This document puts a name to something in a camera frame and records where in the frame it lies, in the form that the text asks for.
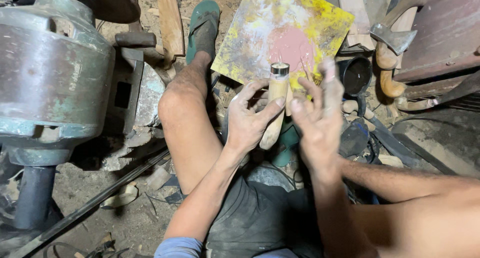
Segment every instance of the hammer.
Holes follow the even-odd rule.
[[[399,56],[409,47],[413,38],[417,34],[417,30],[392,32],[390,27],[405,11],[412,7],[423,6],[427,2],[428,0],[400,1],[400,3],[393,8],[380,23],[375,23],[370,28],[370,34],[374,39],[385,43],[397,56]]]
[[[129,32],[115,34],[115,41],[120,47],[150,48],[157,45],[155,34],[144,32],[140,20],[128,25]]]

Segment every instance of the pink paste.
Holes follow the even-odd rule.
[[[288,28],[282,34],[275,34],[274,38],[276,40],[270,46],[270,62],[290,64],[290,72],[313,71],[314,50],[302,30]]]

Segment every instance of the dark gray shorts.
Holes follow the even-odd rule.
[[[323,257],[312,194],[248,181],[237,173],[207,235],[211,257],[252,257],[288,248]]]

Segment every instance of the green flip-flop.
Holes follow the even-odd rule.
[[[187,47],[187,55],[186,60],[187,64],[195,57],[195,53],[197,53],[197,46],[195,45],[195,33],[197,30],[206,22],[211,22],[214,27],[215,35],[208,35],[210,40],[213,39],[213,48],[208,49],[210,56],[215,58],[215,38],[217,37],[218,27],[219,27],[219,18],[220,18],[220,8],[219,5],[213,0],[204,0],[200,2],[195,9],[193,10],[191,21],[190,21],[190,28],[188,34],[188,47]]]

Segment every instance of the yellow board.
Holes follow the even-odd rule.
[[[230,29],[212,64],[212,70],[240,83],[268,78],[269,49],[273,30],[299,28],[314,48],[315,83],[321,81],[317,65],[340,48],[355,17],[325,0],[242,0]],[[303,70],[290,73],[292,89]]]

